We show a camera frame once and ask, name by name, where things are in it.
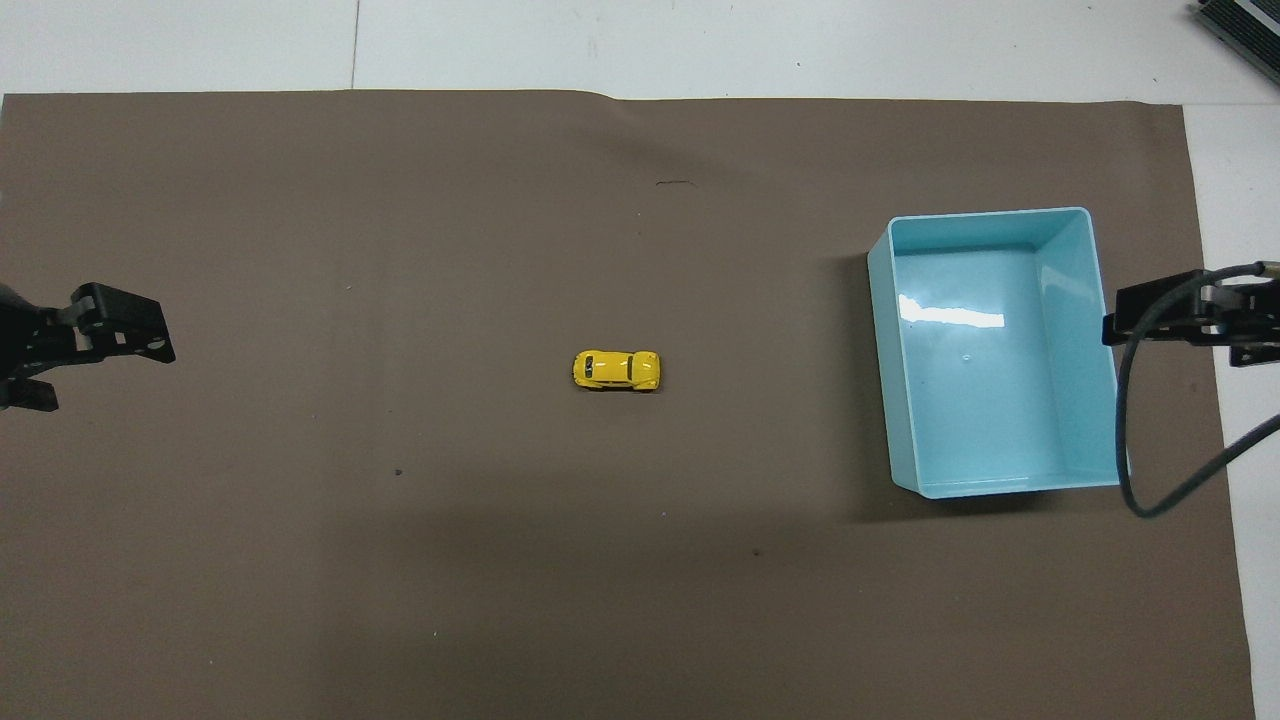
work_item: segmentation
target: metal mount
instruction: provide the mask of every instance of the metal mount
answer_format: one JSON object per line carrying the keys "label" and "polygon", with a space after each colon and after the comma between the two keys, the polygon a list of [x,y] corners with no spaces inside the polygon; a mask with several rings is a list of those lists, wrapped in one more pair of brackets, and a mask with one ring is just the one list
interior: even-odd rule
{"label": "metal mount", "polygon": [[[1202,274],[1190,270],[1116,292],[1116,311],[1102,319],[1103,345],[1125,343],[1161,295]],[[1275,363],[1280,360],[1280,281],[1207,286],[1170,307],[1146,340],[1230,347],[1234,368]]]}
{"label": "metal mount", "polygon": [[37,307],[0,286],[0,409],[58,409],[54,386],[31,379],[61,365],[140,355],[173,363],[160,304],[101,283],[86,283],[61,310]]}

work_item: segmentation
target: plastic bin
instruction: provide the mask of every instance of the plastic bin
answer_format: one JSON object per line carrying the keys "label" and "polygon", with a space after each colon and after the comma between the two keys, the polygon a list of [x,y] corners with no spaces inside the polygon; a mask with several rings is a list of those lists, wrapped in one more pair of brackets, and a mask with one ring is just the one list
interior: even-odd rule
{"label": "plastic bin", "polygon": [[1117,483],[1087,210],[895,218],[868,268],[895,483],[931,498]]}

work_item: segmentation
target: yellow toy car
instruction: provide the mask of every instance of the yellow toy car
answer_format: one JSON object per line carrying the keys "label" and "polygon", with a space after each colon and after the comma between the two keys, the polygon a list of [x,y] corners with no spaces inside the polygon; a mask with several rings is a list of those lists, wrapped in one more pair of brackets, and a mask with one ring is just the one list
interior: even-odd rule
{"label": "yellow toy car", "polygon": [[589,388],[658,389],[662,361],[649,350],[584,350],[573,359],[573,382]]}

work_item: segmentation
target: cable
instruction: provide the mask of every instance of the cable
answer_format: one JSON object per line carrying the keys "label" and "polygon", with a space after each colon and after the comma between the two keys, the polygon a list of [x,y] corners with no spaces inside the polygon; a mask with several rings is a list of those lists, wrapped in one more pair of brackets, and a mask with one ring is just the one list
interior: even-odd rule
{"label": "cable", "polygon": [[1204,273],[1203,275],[1192,278],[1161,295],[1155,302],[1151,304],[1151,307],[1147,307],[1147,311],[1142,314],[1138,324],[1134,325],[1133,333],[1129,336],[1129,342],[1124,346],[1124,359],[1120,360],[1120,375],[1116,380],[1116,473],[1120,475],[1120,492],[1124,495],[1124,503],[1128,505],[1129,510],[1132,510],[1138,518],[1151,519],[1165,514],[1165,511],[1181,502],[1188,495],[1196,492],[1196,488],[1204,484],[1204,482],[1217,474],[1219,470],[1226,468],[1228,462],[1235,460],[1247,450],[1262,442],[1267,436],[1280,429],[1280,414],[1277,414],[1270,420],[1266,420],[1252,430],[1244,433],[1240,439],[1233,442],[1225,447],[1222,452],[1219,452],[1210,459],[1208,462],[1202,465],[1199,470],[1192,473],[1192,477],[1183,480],[1183,483],[1165,496],[1164,500],[1151,507],[1143,507],[1134,497],[1133,486],[1129,483],[1129,448],[1125,438],[1125,421],[1129,414],[1129,374],[1133,372],[1133,359],[1138,354],[1138,343],[1147,337],[1147,333],[1160,324],[1160,316],[1172,307],[1175,302],[1181,300],[1183,296],[1189,295],[1207,284],[1225,281],[1228,278],[1239,278],[1244,275],[1271,275],[1274,272],[1274,263],[1251,263],[1248,265],[1233,265],[1230,268],[1222,268],[1221,270]]}

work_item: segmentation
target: white table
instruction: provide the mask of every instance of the white table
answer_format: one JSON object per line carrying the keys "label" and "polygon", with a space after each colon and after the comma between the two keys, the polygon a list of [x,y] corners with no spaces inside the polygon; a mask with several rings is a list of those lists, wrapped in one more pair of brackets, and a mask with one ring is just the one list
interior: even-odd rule
{"label": "white table", "polygon": [[[1280,259],[1280,87],[1178,0],[0,0],[0,92],[349,87],[1184,104],[1206,266]],[[1280,365],[1233,370],[1224,352],[1217,382],[1229,438],[1280,407]],[[1230,477],[1268,719],[1277,466],[1271,438]]]}

